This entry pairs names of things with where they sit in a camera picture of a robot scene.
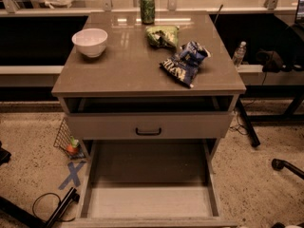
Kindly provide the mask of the grey middle drawer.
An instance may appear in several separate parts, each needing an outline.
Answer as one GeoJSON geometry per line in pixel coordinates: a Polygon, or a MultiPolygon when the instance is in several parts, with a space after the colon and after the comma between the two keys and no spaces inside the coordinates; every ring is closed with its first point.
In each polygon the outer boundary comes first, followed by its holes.
{"type": "Polygon", "coordinates": [[[82,140],[223,138],[232,113],[70,114],[66,123],[82,140]]]}

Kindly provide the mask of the grey drawer cabinet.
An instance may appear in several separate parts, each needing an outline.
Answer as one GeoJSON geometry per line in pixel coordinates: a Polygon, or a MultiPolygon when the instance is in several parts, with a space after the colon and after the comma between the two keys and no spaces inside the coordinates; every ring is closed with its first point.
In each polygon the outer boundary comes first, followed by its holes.
{"type": "MultiPolygon", "coordinates": [[[[86,26],[108,34],[105,52],[87,59],[72,51],[52,89],[67,115],[70,114],[163,114],[232,113],[245,85],[240,79],[219,34],[205,11],[161,11],[160,26],[176,25],[179,43],[200,43],[211,56],[203,60],[193,87],[183,85],[161,68],[171,50],[153,48],[145,26],[135,11],[97,12],[86,26]]],[[[144,139],[134,141],[206,141],[214,153],[222,138],[144,139]]],[[[130,140],[77,139],[86,155],[95,143],[130,140]]]]}

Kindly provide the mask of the black chair base leg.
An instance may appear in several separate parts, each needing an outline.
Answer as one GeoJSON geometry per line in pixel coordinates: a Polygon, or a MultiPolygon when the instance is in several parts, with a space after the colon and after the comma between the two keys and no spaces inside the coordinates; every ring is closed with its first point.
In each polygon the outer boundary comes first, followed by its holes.
{"type": "Polygon", "coordinates": [[[289,163],[288,161],[284,161],[284,160],[280,160],[280,159],[273,159],[272,167],[276,171],[280,171],[283,168],[287,168],[289,171],[291,171],[292,173],[294,173],[295,175],[299,176],[301,179],[304,180],[304,171],[302,171],[295,165],[289,163]]]}

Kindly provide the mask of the black floor stand leg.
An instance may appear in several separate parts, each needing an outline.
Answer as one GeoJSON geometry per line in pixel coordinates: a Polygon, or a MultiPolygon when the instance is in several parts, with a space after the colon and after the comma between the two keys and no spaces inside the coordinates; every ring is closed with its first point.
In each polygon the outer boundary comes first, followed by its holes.
{"type": "Polygon", "coordinates": [[[27,225],[28,228],[52,228],[55,222],[65,213],[68,206],[73,201],[78,202],[79,199],[80,195],[77,193],[77,189],[71,187],[65,197],[59,200],[59,204],[47,221],[42,221],[3,197],[0,197],[0,210],[27,225]]]}

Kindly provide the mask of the green chip bag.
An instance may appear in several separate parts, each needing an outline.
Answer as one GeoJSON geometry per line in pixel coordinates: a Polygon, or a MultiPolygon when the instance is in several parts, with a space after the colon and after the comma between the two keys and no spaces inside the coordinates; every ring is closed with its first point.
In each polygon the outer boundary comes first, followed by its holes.
{"type": "Polygon", "coordinates": [[[175,48],[178,45],[177,26],[153,26],[145,30],[147,41],[156,48],[175,48]]]}

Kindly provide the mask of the open bottom drawer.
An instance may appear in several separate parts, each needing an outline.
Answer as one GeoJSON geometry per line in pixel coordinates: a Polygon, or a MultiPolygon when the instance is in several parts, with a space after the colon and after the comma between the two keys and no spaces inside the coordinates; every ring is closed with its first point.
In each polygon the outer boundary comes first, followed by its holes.
{"type": "Polygon", "coordinates": [[[92,146],[76,219],[63,228],[237,228],[224,217],[206,141],[92,146]]]}

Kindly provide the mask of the green soda can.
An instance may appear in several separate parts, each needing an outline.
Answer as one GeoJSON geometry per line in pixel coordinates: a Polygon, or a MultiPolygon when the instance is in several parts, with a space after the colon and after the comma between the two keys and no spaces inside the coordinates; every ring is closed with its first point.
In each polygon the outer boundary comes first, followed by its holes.
{"type": "Polygon", "coordinates": [[[141,20],[144,24],[153,24],[155,20],[155,0],[140,0],[141,20]]]}

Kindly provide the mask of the clear water bottle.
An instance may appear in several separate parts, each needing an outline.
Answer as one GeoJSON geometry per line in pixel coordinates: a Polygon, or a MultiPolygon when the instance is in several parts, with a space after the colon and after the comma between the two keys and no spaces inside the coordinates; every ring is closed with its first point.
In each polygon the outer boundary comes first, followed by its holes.
{"type": "Polygon", "coordinates": [[[239,67],[243,61],[243,58],[246,54],[247,43],[242,41],[239,46],[236,48],[232,61],[236,67],[239,67]]]}

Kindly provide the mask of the black diagonal pole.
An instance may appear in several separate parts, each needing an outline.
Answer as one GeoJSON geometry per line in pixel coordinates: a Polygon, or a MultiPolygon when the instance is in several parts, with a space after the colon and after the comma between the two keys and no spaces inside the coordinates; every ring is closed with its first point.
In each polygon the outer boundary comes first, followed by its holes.
{"type": "Polygon", "coordinates": [[[249,119],[249,116],[247,115],[247,113],[245,111],[245,108],[244,108],[240,99],[237,99],[236,107],[237,107],[237,109],[240,113],[240,116],[241,116],[241,118],[244,122],[245,129],[247,130],[249,139],[251,140],[251,146],[253,148],[258,147],[260,145],[260,141],[257,137],[257,133],[255,132],[255,130],[253,128],[253,125],[251,124],[251,121],[249,119]]]}

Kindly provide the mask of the blue chip bag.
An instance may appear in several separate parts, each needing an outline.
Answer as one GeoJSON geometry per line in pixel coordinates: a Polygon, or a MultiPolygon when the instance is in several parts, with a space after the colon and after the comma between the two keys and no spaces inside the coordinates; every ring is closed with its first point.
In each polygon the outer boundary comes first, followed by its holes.
{"type": "Polygon", "coordinates": [[[167,58],[160,66],[176,80],[192,88],[202,61],[209,58],[211,53],[195,41],[190,41],[180,48],[180,53],[167,58]]]}

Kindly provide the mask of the orange item in basket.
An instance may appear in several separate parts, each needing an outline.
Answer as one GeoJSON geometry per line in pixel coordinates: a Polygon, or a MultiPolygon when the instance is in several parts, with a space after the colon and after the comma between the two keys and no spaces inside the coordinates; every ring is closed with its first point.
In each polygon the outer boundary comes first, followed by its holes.
{"type": "Polygon", "coordinates": [[[69,144],[66,146],[66,151],[70,155],[76,155],[79,152],[79,141],[74,137],[70,138],[69,144]]]}

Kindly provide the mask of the white bowl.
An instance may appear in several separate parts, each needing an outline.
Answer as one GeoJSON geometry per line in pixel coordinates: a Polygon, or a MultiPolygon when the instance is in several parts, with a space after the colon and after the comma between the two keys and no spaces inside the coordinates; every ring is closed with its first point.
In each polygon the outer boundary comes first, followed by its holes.
{"type": "Polygon", "coordinates": [[[76,49],[86,57],[97,58],[103,54],[107,45],[108,34],[100,28],[86,28],[72,36],[76,49]]]}

